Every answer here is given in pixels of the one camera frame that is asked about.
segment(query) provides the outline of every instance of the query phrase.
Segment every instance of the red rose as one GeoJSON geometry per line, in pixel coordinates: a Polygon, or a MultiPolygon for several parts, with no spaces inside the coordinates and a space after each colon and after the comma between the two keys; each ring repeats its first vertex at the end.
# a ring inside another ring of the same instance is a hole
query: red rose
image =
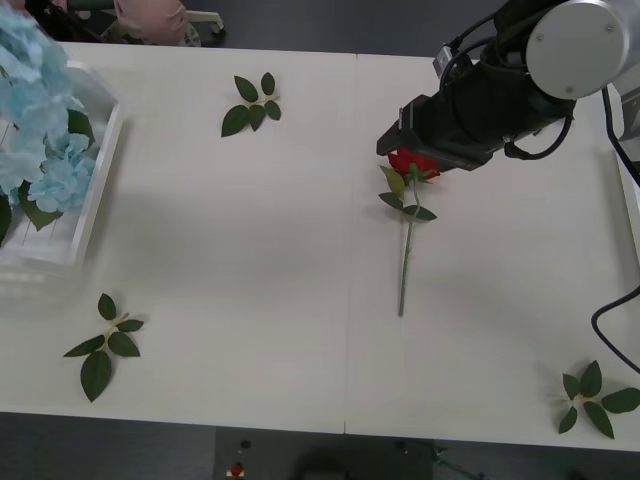
{"type": "Polygon", "coordinates": [[[425,180],[433,177],[439,177],[438,162],[427,157],[422,157],[412,153],[407,147],[400,147],[397,152],[388,155],[389,163],[400,175],[405,176],[411,173],[410,165],[415,163],[418,170],[427,172],[424,176],[425,180]]]}

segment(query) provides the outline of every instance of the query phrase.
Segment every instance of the blue hydrangea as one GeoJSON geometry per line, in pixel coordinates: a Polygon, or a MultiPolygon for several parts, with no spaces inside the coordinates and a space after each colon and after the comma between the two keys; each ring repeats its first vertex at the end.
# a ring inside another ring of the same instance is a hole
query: blue hydrangea
{"type": "Polygon", "coordinates": [[[72,84],[63,48],[30,17],[0,6],[0,115],[52,138],[66,131],[72,84]]]}
{"type": "Polygon", "coordinates": [[[19,130],[11,148],[0,147],[0,189],[11,192],[22,182],[36,182],[42,178],[41,166],[46,162],[42,140],[19,130]]]}
{"type": "Polygon", "coordinates": [[[28,197],[40,210],[67,212],[82,206],[95,167],[95,161],[85,153],[88,146],[89,137],[75,133],[47,145],[44,174],[31,184],[28,197]]]}
{"type": "Polygon", "coordinates": [[[84,203],[95,161],[85,153],[89,139],[67,130],[67,108],[82,105],[72,96],[66,63],[62,47],[32,18],[0,5],[0,117],[18,127],[0,146],[0,194],[11,205],[24,181],[43,211],[84,203]]]}

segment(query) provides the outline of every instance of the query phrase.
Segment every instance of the white table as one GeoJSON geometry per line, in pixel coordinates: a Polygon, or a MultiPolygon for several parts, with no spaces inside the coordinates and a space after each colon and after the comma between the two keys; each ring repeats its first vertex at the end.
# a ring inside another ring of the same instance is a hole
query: white table
{"type": "MultiPolygon", "coordinates": [[[[581,408],[574,430],[557,433],[563,372],[598,360],[605,392],[640,384],[590,326],[640,281],[599,94],[578,102],[551,158],[495,155],[436,179],[425,203],[439,218],[416,230],[396,317],[404,229],[376,201],[385,181],[373,150],[398,106],[436,89],[427,59],[359,56],[347,432],[640,450],[638,411],[612,416],[615,441],[581,408]]],[[[519,144],[541,151],[559,129],[519,144]]],[[[636,361],[639,313],[635,303],[601,320],[636,361]]]]}
{"type": "Polygon", "coordinates": [[[129,121],[82,296],[2,315],[0,410],[343,432],[355,56],[67,48],[129,121]],[[282,121],[221,139],[233,76],[267,71],[282,121]],[[62,355],[102,292],[147,323],[91,404],[62,355]]]}
{"type": "MultiPolygon", "coordinates": [[[[399,319],[404,227],[377,198],[375,141],[435,90],[429,59],[67,48],[130,120],[82,296],[2,312],[0,410],[640,450],[640,413],[613,420],[615,441],[583,419],[559,436],[549,396],[590,359],[605,388],[638,384],[589,326],[639,278],[597,98],[554,157],[437,179],[425,201],[440,218],[417,229],[399,319]],[[220,139],[233,75],[266,71],[282,121],[220,139]],[[103,291],[147,324],[142,358],[119,361],[90,404],[81,360],[61,356],[104,328],[103,291]]],[[[633,312],[603,326],[638,358],[633,312]]]]}

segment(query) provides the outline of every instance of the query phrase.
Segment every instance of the white basket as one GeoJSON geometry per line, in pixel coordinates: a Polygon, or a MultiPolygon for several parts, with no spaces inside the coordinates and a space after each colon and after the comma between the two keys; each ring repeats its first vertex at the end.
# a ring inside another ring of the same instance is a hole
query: white basket
{"type": "MultiPolygon", "coordinates": [[[[0,249],[0,265],[3,267],[18,267],[18,270],[30,272],[65,273],[82,263],[87,249],[120,135],[123,110],[95,71],[79,62],[69,62],[67,65],[74,84],[74,96],[85,106],[96,137],[95,144],[87,152],[96,160],[87,196],[81,210],[66,212],[39,232],[25,215],[15,210],[14,225],[0,249]]],[[[8,138],[6,132],[10,128],[6,122],[0,124],[0,134],[4,133],[3,141],[8,138]]]]}

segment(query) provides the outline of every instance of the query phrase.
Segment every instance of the gray floor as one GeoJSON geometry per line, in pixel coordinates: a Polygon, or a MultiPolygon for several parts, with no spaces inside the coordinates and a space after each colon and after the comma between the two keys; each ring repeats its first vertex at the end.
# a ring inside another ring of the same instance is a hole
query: gray floor
{"type": "MultiPolygon", "coordinates": [[[[434,56],[503,0],[183,0],[224,19],[229,48],[434,56]]],[[[469,38],[485,36],[489,27],[469,38]]]]}
{"type": "MultiPolygon", "coordinates": [[[[445,458],[495,480],[637,480],[640,454],[468,442],[439,442],[445,458]]],[[[235,462],[247,480],[298,480],[304,471],[347,465],[354,480],[459,480],[431,467],[423,445],[397,439],[238,428],[0,415],[2,480],[223,480],[235,462]],[[251,448],[242,450],[242,440],[251,448]]]]}
{"type": "MultiPolygon", "coordinates": [[[[184,1],[190,9],[223,16],[228,32],[224,46],[230,48],[414,56],[435,55],[443,42],[502,4],[501,0],[184,1]]],[[[238,442],[245,437],[253,439],[251,452],[242,454],[253,468],[248,480],[284,480],[282,472],[303,447],[345,442],[335,436],[0,414],[0,480],[210,480],[214,472],[218,480],[237,460],[238,442]]],[[[380,459],[389,458],[389,465],[398,461],[392,440],[356,439],[349,445],[353,449],[369,445],[380,459]]],[[[450,461],[495,479],[564,480],[574,470],[583,471],[589,480],[640,478],[640,454],[448,445],[450,461]]],[[[407,458],[424,468],[423,455],[410,447],[407,458]]],[[[425,470],[421,478],[432,477],[425,470]]],[[[436,468],[433,478],[461,477],[436,468]]]]}

